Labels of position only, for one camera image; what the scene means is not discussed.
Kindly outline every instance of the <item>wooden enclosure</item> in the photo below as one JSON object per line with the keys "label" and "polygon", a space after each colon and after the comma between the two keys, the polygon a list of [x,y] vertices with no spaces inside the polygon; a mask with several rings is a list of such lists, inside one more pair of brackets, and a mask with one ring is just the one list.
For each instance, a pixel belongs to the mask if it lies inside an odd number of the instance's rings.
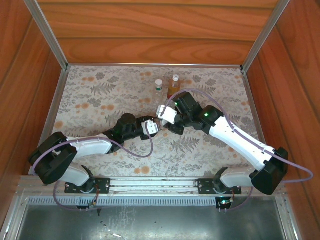
{"label": "wooden enclosure", "polygon": [[[70,64],[242,65],[278,0],[38,0]],[[320,239],[320,2],[291,0],[247,75],[267,144],[314,178],[288,184]],[[0,2],[0,225],[39,142],[61,67],[23,0]],[[307,174],[290,167],[286,179]]]}
{"label": "wooden enclosure", "polygon": [[243,64],[277,0],[40,0],[70,63]]}

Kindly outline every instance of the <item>patterned fabric surface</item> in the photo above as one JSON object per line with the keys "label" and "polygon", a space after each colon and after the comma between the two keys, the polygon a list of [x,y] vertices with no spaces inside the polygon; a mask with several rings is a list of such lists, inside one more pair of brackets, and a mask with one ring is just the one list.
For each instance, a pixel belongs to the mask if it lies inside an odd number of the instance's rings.
{"label": "patterned fabric surface", "polygon": [[[113,128],[124,113],[155,116],[155,80],[163,80],[166,96],[174,74],[182,80],[182,89],[197,88],[210,94],[234,123],[258,139],[241,72],[233,68],[72,66],[53,132],[70,137],[95,136]],[[202,107],[212,105],[199,93],[193,96]],[[220,140],[191,128],[186,128],[183,136],[164,129],[153,142],[154,152],[149,158],[119,150],[75,159],[72,166],[85,165],[96,176],[209,177],[222,167],[249,165]],[[150,152],[150,142],[140,138],[129,140],[124,146],[140,155]]]}

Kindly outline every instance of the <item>plastic bottle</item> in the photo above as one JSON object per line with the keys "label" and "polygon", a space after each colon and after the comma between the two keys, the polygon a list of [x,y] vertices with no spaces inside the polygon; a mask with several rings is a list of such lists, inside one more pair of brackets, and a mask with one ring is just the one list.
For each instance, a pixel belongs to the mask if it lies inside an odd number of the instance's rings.
{"label": "plastic bottle", "polygon": [[175,74],[173,75],[173,78],[169,82],[169,88],[168,88],[168,99],[171,98],[173,94],[178,92],[181,87],[181,81],[179,81],[179,75]]}
{"label": "plastic bottle", "polygon": [[154,84],[153,102],[157,105],[162,105],[164,103],[163,82],[161,79],[157,79]]}

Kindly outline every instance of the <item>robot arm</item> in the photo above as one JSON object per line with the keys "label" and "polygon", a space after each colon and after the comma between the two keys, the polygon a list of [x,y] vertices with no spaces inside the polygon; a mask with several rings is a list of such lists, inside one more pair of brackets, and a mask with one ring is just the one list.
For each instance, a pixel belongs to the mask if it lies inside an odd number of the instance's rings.
{"label": "robot arm", "polygon": [[34,170],[45,185],[56,181],[64,181],[68,185],[75,185],[79,191],[87,193],[94,187],[95,178],[93,174],[85,166],[82,166],[83,170],[70,167],[71,162],[83,156],[111,154],[120,149],[118,145],[107,141],[106,138],[122,146],[125,141],[137,137],[140,137],[141,140],[148,140],[146,123],[148,132],[153,138],[160,130],[156,119],[151,116],[135,118],[134,115],[129,113],[123,114],[114,128],[103,132],[93,140],[78,141],[81,138],[66,137],[61,132],[56,132],[31,154],[28,161],[33,166],[36,160],[52,147],[63,142],[77,140],[47,154]]}
{"label": "robot arm", "polygon": [[[288,165],[262,152],[243,137],[234,132],[223,113],[213,106],[202,108],[189,92],[174,98],[176,109],[159,106],[157,116],[162,124],[175,134],[182,135],[185,127],[194,127],[208,135],[225,142],[245,157],[252,165],[250,168],[221,169],[215,178],[215,189],[220,193],[235,186],[255,187],[260,192],[271,195],[287,173]],[[254,139],[238,127],[236,129],[250,141],[269,152],[287,159],[288,152],[283,148],[275,150]]]}

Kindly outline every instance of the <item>white bottle cap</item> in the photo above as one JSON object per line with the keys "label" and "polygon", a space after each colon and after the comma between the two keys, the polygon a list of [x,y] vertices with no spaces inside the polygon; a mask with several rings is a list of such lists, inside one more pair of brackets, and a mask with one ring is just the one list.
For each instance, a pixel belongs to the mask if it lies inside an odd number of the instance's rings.
{"label": "white bottle cap", "polygon": [[155,84],[158,85],[158,86],[162,86],[162,80],[161,79],[157,79],[155,80]]}
{"label": "white bottle cap", "polygon": [[178,75],[178,74],[173,75],[172,80],[175,81],[175,82],[178,82],[178,80],[179,80],[179,75]]}

